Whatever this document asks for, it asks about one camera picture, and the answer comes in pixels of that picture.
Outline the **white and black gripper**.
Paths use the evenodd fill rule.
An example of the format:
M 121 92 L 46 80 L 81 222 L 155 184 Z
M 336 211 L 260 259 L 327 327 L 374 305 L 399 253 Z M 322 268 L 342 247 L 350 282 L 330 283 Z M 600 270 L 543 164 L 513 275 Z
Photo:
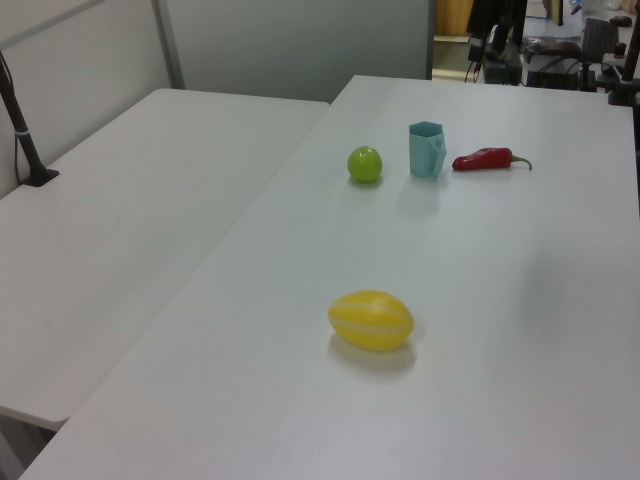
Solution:
M 468 60 L 480 63 L 484 55 L 484 37 L 487 36 L 504 13 L 504 0 L 474 0 L 467 22 L 469 37 Z M 499 56 L 504 51 L 504 26 L 497 25 L 490 52 Z

